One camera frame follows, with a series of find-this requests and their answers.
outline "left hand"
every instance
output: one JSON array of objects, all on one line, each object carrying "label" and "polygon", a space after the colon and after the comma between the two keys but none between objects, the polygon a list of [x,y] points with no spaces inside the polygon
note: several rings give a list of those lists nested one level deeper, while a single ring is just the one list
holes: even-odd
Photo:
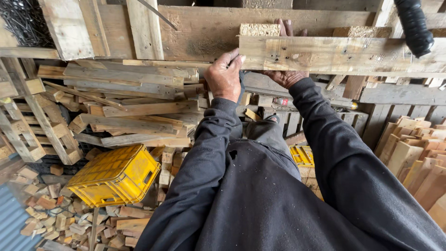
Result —
[{"label": "left hand", "polygon": [[205,72],[214,98],[224,98],[235,103],[240,96],[239,71],[246,56],[239,55],[239,48],[223,53]]}]

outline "black hose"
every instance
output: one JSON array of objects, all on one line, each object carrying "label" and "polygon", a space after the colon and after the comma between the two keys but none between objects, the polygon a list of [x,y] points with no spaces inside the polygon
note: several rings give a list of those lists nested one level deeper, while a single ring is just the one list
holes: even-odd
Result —
[{"label": "black hose", "polygon": [[401,25],[406,35],[406,44],[416,58],[430,53],[434,45],[432,33],[427,30],[426,17],[420,0],[394,0]]}]

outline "hand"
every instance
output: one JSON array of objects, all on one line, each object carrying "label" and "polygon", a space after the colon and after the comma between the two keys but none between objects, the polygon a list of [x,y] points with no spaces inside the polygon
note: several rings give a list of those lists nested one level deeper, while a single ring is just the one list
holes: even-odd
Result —
[{"label": "hand", "polygon": [[224,98],[235,103],[240,96],[239,71],[246,56],[239,55],[239,48],[223,53],[205,72],[214,98]]},{"label": "hand", "polygon": [[[280,36],[281,37],[292,37],[293,36],[293,25],[291,20],[276,19],[274,22],[281,26]],[[308,36],[307,29],[304,29],[301,33],[302,37]],[[278,83],[286,89],[290,89],[297,81],[308,78],[310,73],[308,71],[260,71],[260,73],[267,75],[274,82]]]}]

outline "foot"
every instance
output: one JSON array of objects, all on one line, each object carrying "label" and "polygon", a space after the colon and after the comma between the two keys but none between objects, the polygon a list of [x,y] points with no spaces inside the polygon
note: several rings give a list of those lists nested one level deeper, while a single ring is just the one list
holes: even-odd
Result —
[{"label": "foot", "polygon": [[270,120],[270,121],[276,122],[277,124],[280,123],[279,116],[277,116],[277,115],[271,115],[271,116],[267,117],[265,120]]}]

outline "hole in sweatshirt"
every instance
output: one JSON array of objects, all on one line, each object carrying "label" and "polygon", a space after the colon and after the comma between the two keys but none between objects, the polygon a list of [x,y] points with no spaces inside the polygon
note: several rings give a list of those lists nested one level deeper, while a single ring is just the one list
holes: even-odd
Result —
[{"label": "hole in sweatshirt", "polygon": [[232,160],[235,160],[235,157],[237,156],[237,150],[232,150],[229,152],[229,155],[231,156]]}]

